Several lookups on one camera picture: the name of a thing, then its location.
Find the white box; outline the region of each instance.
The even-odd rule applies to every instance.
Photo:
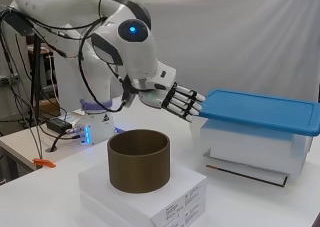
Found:
[[[191,124],[200,155],[299,177],[312,137],[195,117]]]
[[[205,176],[174,164],[169,182],[150,193],[129,194],[114,188],[106,162],[80,173],[79,185],[82,204],[106,223],[110,216],[118,216],[137,227],[164,227],[206,193]],[[108,209],[105,218],[101,207]]]
[[[182,214],[166,227],[189,227],[200,215],[206,210],[206,198],[202,196],[201,199],[194,202],[189,208],[185,208]]]

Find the robot finger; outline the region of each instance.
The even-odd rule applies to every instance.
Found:
[[[181,100],[187,104],[189,104],[191,102],[191,99],[183,94],[180,94],[180,93],[177,93],[175,92],[174,95],[173,95],[174,98],[178,99],[178,100]]]
[[[191,115],[199,115],[199,110],[195,109],[194,107],[190,108],[188,104],[177,99],[172,99],[170,101],[170,104],[168,105],[168,108],[173,110],[176,113],[179,113],[180,115],[183,115],[185,113],[188,113]]]
[[[185,119],[186,119],[187,121],[189,121],[190,123],[192,122],[192,116],[191,116],[191,115],[187,115],[187,116],[185,117]]]
[[[202,106],[200,104],[198,104],[197,102],[195,102],[193,105],[192,105],[193,108],[195,108],[196,110],[202,110]]]
[[[179,107],[182,108],[182,109],[186,109],[186,108],[188,107],[188,103],[185,103],[185,102],[183,102],[183,101],[181,101],[181,100],[179,100],[179,99],[176,99],[176,98],[172,98],[172,99],[170,100],[170,102],[171,102],[172,104],[175,104],[175,105],[179,106]]]
[[[175,112],[178,115],[183,115],[184,114],[184,110],[179,108],[178,106],[174,105],[174,104],[168,104],[167,109],[172,110],[173,112]]]
[[[190,105],[190,104],[187,104],[187,103],[185,103],[185,102],[183,102],[183,101],[181,101],[181,100],[178,100],[178,99],[176,99],[176,98],[171,99],[170,102],[171,102],[172,104],[180,107],[180,108],[183,109],[185,112],[186,112],[186,110],[188,109],[188,107],[189,107],[189,105]],[[199,110],[201,110],[202,107],[201,107],[201,105],[199,105],[199,104],[197,104],[197,103],[194,103],[194,105],[191,106],[190,110],[188,110],[188,111],[189,111],[189,113],[192,114],[192,115],[199,115]]]
[[[187,89],[187,88],[184,88],[184,87],[182,87],[182,86],[179,86],[179,85],[177,85],[176,91],[178,91],[178,92],[180,92],[180,93],[182,93],[182,94],[186,94],[186,95],[188,95],[188,96],[193,96],[194,93],[196,93],[195,99],[196,99],[197,101],[204,102],[204,101],[206,100],[206,98],[205,98],[204,96],[202,96],[201,94],[199,94],[199,93],[197,93],[197,92],[195,92],[195,91],[193,91],[193,90],[189,90],[189,89]]]
[[[186,107],[188,106],[188,104],[190,103],[185,103],[179,99],[176,99],[175,97],[173,97],[171,100],[170,100],[171,103],[183,108],[183,109],[186,109]],[[197,102],[193,103],[192,107],[196,110],[202,110],[202,106],[200,104],[198,104]]]

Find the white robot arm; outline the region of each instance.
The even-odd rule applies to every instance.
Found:
[[[12,7],[12,11],[23,13],[31,22],[44,27],[39,29],[41,33],[68,25],[73,28],[63,28],[62,34],[82,38],[78,61],[68,61],[80,67],[82,80],[89,90],[82,100],[86,113],[110,111],[106,107],[110,81],[103,79],[110,80],[113,74],[122,83],[125,106],[130,106],[138,95],[144,104],[167,109],[188,121],[192,115],[199,114],[200,103],[205,98],[178,86],[176,70],[157,60],[150,15],[141,5],[127,0],[14,0]],[[83,25],[88,25],[86,34],[81,34],[83,28],[79,28],[79,32],[74,30],[75,26]],[[58,45],[65,53],[75,52],[79,41],[70,45],[70,40],[67,44],[61,34],[52,33],[55,32],[44,34],[47,42]],[[88,66],[88,62],[103,66],[105,72],[94,71],[96,66]],[[116,73],[113,66],[123,66],[126,76]]]

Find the small box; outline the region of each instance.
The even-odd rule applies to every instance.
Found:
[[[79,174],[83,206],[106,223],[112,222],[110,216],[114,216],[139,227],[165,227],[177,219],[205,196],[206,182],[205,176],[172,164],[170,180],[164,187],[150,193],[129,194],[110,184],[107,162]]]

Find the white backdrop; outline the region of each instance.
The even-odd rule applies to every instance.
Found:
[[[181,85],[316,100],[320,0],[136,0]]]

